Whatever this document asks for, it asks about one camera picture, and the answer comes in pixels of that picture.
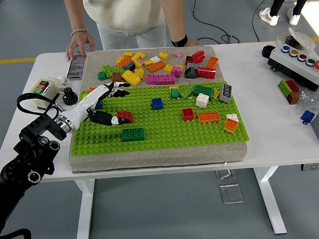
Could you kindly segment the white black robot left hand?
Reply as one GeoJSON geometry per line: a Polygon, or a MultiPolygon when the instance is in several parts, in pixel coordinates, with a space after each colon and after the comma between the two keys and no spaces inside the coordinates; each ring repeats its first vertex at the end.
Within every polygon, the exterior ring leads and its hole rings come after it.
{"type": "Polygon", "coordinates": [[[91,122],[101,125],[120,125],[129,124],[129,119],[123,119],[110,113],[96,111],[96,104],[106,97],[125,97],[130,93],[121,89],[121,87],[130,87],[129,83],[111,82],[100,85],[83,98],[74,109],[64,112],[62,115],[67,119],[70,129],[74,132],[78,130],[80,123],[89,118],[91,122]]]}

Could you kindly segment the person's right hand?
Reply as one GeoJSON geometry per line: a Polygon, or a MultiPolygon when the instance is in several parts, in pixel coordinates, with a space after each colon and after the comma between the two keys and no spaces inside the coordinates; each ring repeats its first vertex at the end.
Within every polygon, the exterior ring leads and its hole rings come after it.
{"type": "Polygon", "coordinates": [[[95,51],[95,42],[93,37],[87,31],[76,32],[71,39],[71,42],[66,47],[66,58],[72,60],[76,48],[80,49],[81,56],[86,59],[85,45],[88,44],[92,51],[95,51]]]}

